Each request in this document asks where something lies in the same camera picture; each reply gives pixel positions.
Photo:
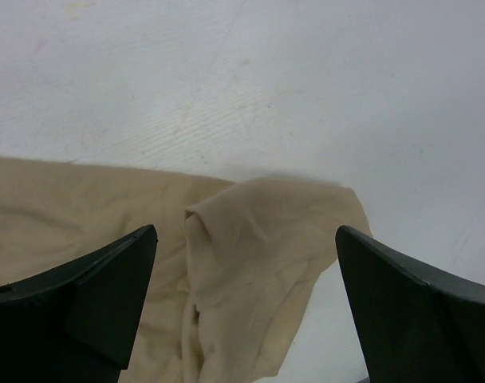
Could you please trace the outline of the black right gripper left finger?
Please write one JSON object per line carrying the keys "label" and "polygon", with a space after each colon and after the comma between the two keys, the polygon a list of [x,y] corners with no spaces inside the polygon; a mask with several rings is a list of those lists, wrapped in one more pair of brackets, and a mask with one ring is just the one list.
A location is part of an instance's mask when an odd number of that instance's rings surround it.
{"label": "black right gripper left finger", "polygon": [[116,382],[128,368],[157,248],[141,227],[0,286],[0,382]]}

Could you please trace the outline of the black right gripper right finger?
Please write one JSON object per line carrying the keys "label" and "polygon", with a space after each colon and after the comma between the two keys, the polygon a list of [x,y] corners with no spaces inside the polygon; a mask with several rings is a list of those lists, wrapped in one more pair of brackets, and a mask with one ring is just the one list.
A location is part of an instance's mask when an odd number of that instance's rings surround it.
{"label": "black right gripper right finger", "polygon": [[485,382],[485,286],[357,229],[335,236],[367,382]]}

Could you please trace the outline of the beige t shirt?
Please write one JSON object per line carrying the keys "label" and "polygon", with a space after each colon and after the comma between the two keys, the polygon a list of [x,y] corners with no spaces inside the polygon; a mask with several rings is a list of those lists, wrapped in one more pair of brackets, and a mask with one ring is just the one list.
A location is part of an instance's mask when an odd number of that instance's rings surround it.
{"label": "beige t shirt", "polygon": [[355,192],[285,176],[179,173],[0,157],[0,285],[144,225],[156,261],[123,382],[252,382],[278,373]]}

